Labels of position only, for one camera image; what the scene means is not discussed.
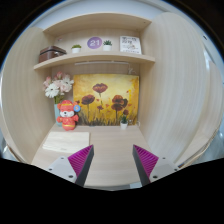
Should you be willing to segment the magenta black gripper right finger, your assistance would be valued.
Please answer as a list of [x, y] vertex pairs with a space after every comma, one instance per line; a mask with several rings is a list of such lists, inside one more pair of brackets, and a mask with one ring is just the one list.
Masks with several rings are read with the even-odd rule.
[[158, 157], [140, 146], [134, 145], [132, 154], [143, 186], [179, 170], [165, 157]]

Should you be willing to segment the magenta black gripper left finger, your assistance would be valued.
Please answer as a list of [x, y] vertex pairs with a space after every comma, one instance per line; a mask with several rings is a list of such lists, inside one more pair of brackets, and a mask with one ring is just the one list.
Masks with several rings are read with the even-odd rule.
[[94, 156], [94, 146], [87, 146], [69, 157], [60, 156], [47, 171], [83, 187]]

